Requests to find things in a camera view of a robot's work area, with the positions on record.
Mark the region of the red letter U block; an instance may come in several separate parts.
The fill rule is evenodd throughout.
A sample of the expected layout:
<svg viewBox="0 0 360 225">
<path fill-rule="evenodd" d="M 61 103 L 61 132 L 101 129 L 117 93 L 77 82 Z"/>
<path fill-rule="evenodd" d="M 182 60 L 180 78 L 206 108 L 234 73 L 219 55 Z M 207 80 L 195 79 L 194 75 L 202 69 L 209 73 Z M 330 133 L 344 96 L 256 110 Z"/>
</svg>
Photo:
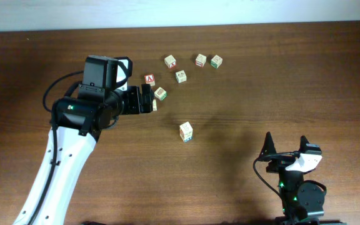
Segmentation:
<svg viewBox="0 0 360 225">
<path fill-rule="evenodd" d="M 183 134 L 183 133 L 180 134 L 180 137 L 181 137 L 182 140 L 186 139 L 188 137 L 191 137 L 191 136 L 193 136 L 191 133 L 190 134 Z"/>
</svg>

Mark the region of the ice cream number four block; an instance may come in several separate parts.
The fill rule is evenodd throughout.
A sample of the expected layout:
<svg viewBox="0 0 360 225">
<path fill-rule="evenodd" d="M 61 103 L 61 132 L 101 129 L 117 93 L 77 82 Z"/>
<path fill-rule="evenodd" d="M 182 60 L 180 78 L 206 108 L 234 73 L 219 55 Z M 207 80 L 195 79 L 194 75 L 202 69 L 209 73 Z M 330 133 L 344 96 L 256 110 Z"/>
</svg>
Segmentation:
<svg viewBox="0 0 360 225">
<path fill-rule="evenodd" d="M 188 138 L 186 138 L 186 139 L 183 139 L 183 142 L 186 143 L 186 142 L 188 142 L 188 141 L 190 141 L 190 140 L 192 140 L 192 139 L 193 139 L 193 137 L 191 136 L 191 137 L 188 137 Z"/>
</svg>

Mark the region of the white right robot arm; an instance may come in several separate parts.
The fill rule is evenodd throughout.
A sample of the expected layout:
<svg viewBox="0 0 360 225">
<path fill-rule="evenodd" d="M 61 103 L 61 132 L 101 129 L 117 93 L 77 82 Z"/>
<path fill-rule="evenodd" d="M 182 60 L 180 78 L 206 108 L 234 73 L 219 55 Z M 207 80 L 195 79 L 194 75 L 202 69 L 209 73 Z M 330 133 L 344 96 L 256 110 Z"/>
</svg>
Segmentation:
<svg viewBox="0 0 360 225">
<path fill-rule="evenodd" d="M 276 224 L 320 223 L 327 189 L 317 181 L 305 180 L 304 175 L 314 171 L 322 158 L 321 148 L 305 136 L 301 136 L 297 151 L 277 152 L 271 133 L 266 133 L 261 152 L 254 162 L 267 162 L 266 172 L 279 175 L 275 189 L 257 173 L 282 202 L 283 216 L 275 218 Z"/>
</svg>

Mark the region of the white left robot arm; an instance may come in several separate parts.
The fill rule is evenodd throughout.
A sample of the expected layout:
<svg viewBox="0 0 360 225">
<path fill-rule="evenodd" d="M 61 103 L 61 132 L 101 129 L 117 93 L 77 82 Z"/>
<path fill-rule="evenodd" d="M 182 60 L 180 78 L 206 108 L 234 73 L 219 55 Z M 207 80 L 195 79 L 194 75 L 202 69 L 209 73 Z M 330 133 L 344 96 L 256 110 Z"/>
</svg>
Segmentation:
<svg viewBox="0 0 360 225">
<path fill-rule="evenodd" d="M 150 85 L 128 85 L 128 57 L 89 55 L 82 80 L 74 82 L 48 111 L 51 129 L 41 167 L 15 224 L 63 224 L 74 188 L 103 130 L 120 115 L 151 113 Z"/>
</svg>

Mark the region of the red number nine block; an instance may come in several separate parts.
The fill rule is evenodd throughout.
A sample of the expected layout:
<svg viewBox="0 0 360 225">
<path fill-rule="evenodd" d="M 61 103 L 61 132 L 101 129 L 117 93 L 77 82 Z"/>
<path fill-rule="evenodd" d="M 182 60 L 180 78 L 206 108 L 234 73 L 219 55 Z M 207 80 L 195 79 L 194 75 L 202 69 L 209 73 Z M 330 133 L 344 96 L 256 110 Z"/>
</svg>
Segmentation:
<svg viewBox="0 0 360 225">
<path fill-rule="evenodd" d="M 180 135 L 181 136 L 192 136 L 193 135 L 193 128 L 189 122 L 185 122 L 184 124 L 179 126 Z"/>
</svg>

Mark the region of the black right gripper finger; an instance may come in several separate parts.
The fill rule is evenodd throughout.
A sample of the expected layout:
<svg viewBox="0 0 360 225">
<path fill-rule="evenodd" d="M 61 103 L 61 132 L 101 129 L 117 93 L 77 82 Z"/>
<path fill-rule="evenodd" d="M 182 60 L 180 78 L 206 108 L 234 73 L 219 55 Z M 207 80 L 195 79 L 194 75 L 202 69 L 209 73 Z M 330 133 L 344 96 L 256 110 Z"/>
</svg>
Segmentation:
<svg viewBox="0 0 360 225">
<path fill-rule="evenodd" d="M 299 152 L 300 153 L 305 153 L 308 149 L 309 149 L 309 141 L 306 138 L 306 136 L 301 136 L 300 138 L 300 147 L 299 147 Z"/>
<path fill-rule="evenodd" d="M 258 161 L 269 162 L 271 161 L 276 154 L 276 148 L 273 142 L 273 138 L 270 132 L 267 132 L 264 139 L 264 144 L 259 153 Z"/>
</svg>

